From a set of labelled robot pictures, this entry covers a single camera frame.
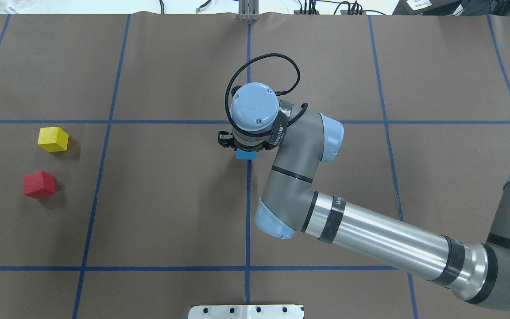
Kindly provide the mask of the blue cube block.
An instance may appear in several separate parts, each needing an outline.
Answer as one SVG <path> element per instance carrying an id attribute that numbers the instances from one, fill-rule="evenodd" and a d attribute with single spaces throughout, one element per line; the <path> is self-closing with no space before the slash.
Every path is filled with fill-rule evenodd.
<path id="1" fill-rule="evenodd" d="M 237 149 L 236 151 L 236 158 L 238 160 L 245 160 L 245 161 L 253 161 L 257 157 L 257 151 L 243 151 L 241 149 Z"/>

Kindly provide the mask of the yellow cube block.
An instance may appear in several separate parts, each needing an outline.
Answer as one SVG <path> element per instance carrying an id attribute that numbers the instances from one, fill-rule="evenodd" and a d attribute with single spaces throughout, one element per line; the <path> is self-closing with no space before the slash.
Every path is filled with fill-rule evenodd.
<path id="1" fill-rule="evenodd" d="M 40 128 L 37 145 L 49 153 L 65 152 L 68 149 L 69 134 L 62 128 Z"/>

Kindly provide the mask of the red cube block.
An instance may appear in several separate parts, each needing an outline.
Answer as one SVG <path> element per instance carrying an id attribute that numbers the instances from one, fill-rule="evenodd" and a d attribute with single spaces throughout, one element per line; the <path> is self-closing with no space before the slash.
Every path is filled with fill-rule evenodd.
<path id="1" fill-rule="evenodd" d="M 54 176 L 37 171 L 22 177 L 23 194 L 30 198 L 46 198 L 56 193 Z"/>

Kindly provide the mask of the aluminium frame post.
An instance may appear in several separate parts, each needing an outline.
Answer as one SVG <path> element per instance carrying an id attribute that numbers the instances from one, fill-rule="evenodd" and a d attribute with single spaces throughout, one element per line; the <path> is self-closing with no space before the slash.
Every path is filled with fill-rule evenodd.
<path id="1" fill-rule="evenodd" d="M 256 22 L 260 19 L 259 0 L 238 0 L 239 21 Z"/>

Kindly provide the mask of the white central pedestal column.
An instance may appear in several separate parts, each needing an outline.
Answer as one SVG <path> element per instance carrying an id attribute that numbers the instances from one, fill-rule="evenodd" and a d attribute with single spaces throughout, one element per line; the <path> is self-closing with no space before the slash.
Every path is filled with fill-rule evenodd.
<path id="1" fill-rule="evenodd" d="M 197 305 L 190 309 L 189 319 L 305 319 L 303 305 Z"/>

